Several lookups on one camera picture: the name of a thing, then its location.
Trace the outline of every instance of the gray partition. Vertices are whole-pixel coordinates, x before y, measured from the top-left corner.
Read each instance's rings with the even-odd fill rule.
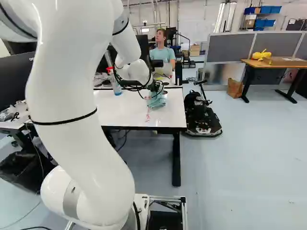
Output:
[[[297,50],[296,58],[307,59],[307,35],[305,34],[300,47]]]
[[[259,33],[257,34],[252,52],[267,49],[273,56],[292,56],[301,33]]]
[[[228,62],[247,59],[254,34],[211,35],[207,62]]]

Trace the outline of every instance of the black band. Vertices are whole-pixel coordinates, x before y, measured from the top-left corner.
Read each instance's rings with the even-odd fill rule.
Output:
[[[128,18],[127,24],[124,26],[124,28],[122,28],[120,31],[118,31],[118,32],[116,32],[116,33],[113,33],[112,36],[118,35],[118,34],[120,34],[121,32],[123,32],[123,31],[127,28],[128,24],[129,24],[129,18]]]
[[[35,124],[35,125],[40,125],[40,126],[63,125],[63,124],[66,124],[66,123],[71,123],[71,122],[74,122],[74,121],[79,121],[79,120],[85,119],[85,118],[93,115],[96,112],[97,112],[97,108],[87,115],[80,116],[80,117],[77,117],[77,118],[74,118],[74,119],[69,119],[69,120],[65,120],[65,121],[56,121],[56,122],[37,122],[37,121],[32,120],[32,123]]]
[[[0,9],[2,10],[2,12],[4,13],[5,17],[17,28],[19,29],[21,32],[23,32],[24,34],[28,35],[31,38],[37,39],[37,37],[33,36],[32,34],[30,34],[29,32],[27,32],[26,30],[24,30],[23,28],[21,28],[19,25],[17,25],[13,19],[8,15],[8,13],[5,11],[4,7],[2,6],[2,4],[0,3]]]

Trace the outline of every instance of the blue bin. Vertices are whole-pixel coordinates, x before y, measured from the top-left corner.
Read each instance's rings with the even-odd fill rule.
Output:
[[[254,31],[262,31],[264,28],[260,27],[260,28],[254,28]]]
[[[265,19],[256,19],[255,27],[264,27],[266,20]]]
[[[279,13],[281,8],[282,8],[281,6],[272,6],[271,13]]]
[[[261,6],[260,13],[271,13],[272,6]]]
[[[265,20],[264,26],[274,26],[275,20]]]
[[[252,13],[255,13],[255,8],[256,8],[256,7],[248,7],[248,8],[245,8],[244,14],[252,14]]]

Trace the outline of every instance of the cubicle divider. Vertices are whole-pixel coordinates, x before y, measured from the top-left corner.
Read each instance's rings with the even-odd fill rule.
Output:
[[[305,31],[255,31],[216,33],[208,37],[202,78],[208,80],[208,89],[225,89],[228,78],[242,80],[245,64],[254,52],[267,49],[273,56],[307,59]]]

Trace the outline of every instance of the teal shirt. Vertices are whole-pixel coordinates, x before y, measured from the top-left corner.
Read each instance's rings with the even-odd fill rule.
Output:
[[[151,60],[163,60],[164,63],[169,63],[170,60],[176,60],[175,53],[173,49],[164,47],[164,49],[152,49],[149,51]]]

